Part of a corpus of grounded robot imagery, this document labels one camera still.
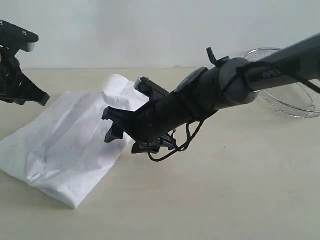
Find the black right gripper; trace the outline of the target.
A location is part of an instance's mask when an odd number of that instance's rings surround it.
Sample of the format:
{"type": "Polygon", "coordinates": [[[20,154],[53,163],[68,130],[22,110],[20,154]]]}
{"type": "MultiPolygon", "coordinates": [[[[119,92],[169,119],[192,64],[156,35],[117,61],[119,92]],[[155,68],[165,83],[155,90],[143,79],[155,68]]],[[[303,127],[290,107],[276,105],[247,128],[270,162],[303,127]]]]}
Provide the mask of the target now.
{"type": "Polygon", "coordinates": [[[180,126],[180,101],[160,99],[149,101],[136,111],[107,107],[102,114],[103,120],[111,120],[111,128],[104,142],[122,140],[128,134],[135,143],[132,154],[157,154],[161,147],[173,150],[177,141],[169,132],[180,126]]]}

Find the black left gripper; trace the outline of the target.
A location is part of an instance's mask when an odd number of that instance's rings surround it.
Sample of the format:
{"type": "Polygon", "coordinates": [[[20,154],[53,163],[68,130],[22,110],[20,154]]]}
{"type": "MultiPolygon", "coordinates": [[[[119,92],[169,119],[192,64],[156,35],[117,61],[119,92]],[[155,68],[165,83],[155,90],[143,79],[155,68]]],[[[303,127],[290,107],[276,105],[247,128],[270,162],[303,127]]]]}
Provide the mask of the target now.
{"type": "Polygon", "coordinates": [[[0,100],[8,104],[23,106],[27,102],[45,106],[48,93],[37,87],[22,71],[20,62],[3,45],[0,46],[0,100]]]}

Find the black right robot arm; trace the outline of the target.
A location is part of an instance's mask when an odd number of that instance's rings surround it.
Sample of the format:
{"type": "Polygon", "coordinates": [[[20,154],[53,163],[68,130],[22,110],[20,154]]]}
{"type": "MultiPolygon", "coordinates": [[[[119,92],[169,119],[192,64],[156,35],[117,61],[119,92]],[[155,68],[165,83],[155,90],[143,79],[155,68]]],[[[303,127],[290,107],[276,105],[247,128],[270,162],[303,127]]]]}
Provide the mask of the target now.
{"type": "Polygon", "coordinates": [[[215,58],[212,49],[207,54],[212,69],[201,67],[188,75],[173,91],[167,91],[147,77],[140,77],[134,89],[148,98],[136,111],[107,107],[103,120],[112,121],[105,136],[110,143],[123,138],[134,140],[133,154],[150,157],[161,148],[170,155],[185,151],[195,134],[187,132],[186,142],[178,145],[174,138],[180,126],[202,125],[219,110],[247,105],[259,91],[301,83],[319,92],[313,80],[320,77],[320,37],[311,36],[258,61],[242,57],[215,58]]]}

